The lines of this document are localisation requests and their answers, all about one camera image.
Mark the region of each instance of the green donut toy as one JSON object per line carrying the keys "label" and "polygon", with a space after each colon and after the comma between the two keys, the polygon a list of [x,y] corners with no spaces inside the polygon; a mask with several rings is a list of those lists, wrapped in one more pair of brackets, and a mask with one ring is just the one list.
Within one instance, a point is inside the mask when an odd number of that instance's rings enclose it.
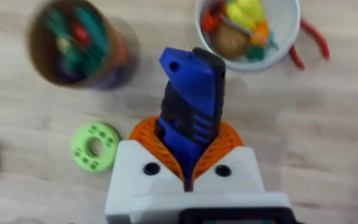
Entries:
{"label": "green donut toy", "polygon": [[[98,155],[91,151],[91,142],[101,141]],[[82,126],[73,136],[71,152],[77,164],[90,172],[104,172],[114,165],[119,142],[117,131],[108,124],[99,122]]]}

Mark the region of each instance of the green object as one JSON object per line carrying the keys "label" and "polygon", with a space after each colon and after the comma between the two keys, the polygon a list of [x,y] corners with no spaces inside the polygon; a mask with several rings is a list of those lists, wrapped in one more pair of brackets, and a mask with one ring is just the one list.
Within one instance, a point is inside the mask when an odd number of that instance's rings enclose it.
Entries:
{"label": "green object", "polygon": [[70,35],[66,20],[61,13],[52,9],[48,12],[45,24],[56,35],[58,48],[64,55],[64,70],[74,72],[76,65],[81,61],[81,54]]}
{"label": "green object", "polygon": [[252,45],[246,55],[250,61],[263,60],[265,57],[265,49],[259,45]]}
{"label": "green object", "polygon": [[[98,155],[91,151],[93,140],[101,141]],[[114,165],[119,142],[117,131],[108,124],[99,122],[80,127],[71,141],[71,152],[77,164],[90,172],[103,172]]]}
{"label": "green object", "polygon": [[94,45],[87,47],[83,54],[83,73],[87,77],[99,67],[103,58],[103,52]]}
{"label": "green object", "polygon": [[91,11],[82,7],[75,8],[75,15],[81,22],[82,26],[89,33],[94,45],[102,52],[107,51],[106,38],[101,21]]}

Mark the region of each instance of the black screw hole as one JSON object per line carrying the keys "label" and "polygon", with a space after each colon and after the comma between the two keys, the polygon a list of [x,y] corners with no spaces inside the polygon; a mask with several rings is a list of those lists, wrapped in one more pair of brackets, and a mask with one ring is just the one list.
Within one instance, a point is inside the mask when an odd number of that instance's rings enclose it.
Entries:
{"label": "black screw hole", "polygon": [[177,63],[177,62],[171,62],[169,63],[169,69],[172,71],[172,72],[177,72],[180,68],[180,65]]}
{"label": "black screw hole", "polygon": [[155,162],[149,162],[146,166],[144,166],[143,172],[146,175],[158,174],[160,172],[160,165]]}
{"label": "black screw hole", "polygon": [[229,177],[231,175],[231,170],[226,165],[219,165],[215,168],[215,173],[221,177]]}

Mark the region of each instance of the wood grain surface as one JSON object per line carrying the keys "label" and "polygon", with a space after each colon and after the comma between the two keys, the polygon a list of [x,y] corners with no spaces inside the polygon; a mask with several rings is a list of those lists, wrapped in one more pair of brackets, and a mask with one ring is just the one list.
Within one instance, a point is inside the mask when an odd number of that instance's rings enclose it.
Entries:
{"label": "wood grain surface", "polygon": [[[135,71],[113,91],[67,90],[32,68],[25,34],[42,0],[0,0],[0,224],[99,224],[111,173],[81,170],[74,130],[109,122],[125,138],[159,113],[165,47],[201,46],[194,0],[94,0],[126,41]],[[296,42],[306,71],[286,57],[261,72],[227,72],[223,120],[255,149],[269,190],[286,192],[300,221],[358,224],[358,1],[302,0],[327,38]]]}

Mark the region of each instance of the pliers handle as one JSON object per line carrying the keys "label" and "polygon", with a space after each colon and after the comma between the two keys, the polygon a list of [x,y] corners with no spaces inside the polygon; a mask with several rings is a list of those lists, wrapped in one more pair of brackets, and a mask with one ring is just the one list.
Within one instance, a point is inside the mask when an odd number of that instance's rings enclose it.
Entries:
{"label": "pliers handle", "polygon": [[[305,32],[307,32],[314,39],[314,41],[317,43],[323,58],[325,60],[329,60],[328,44],[327,44],[326,40],[324,39],[324,37],[317,31],[317,29],[315,27],[313,27],[308,22],[306,22],[304,18],[301,18],[300,25],[301,25],[301,28]],[[293,62],[295,63],[295,65],[300,70],[304,70],[305,65],[302,62],[301,58],[299,58],[298,53],[295,50],[295,45],[292,45],[289,53],[290,53],[290,57],[293,60]]]}

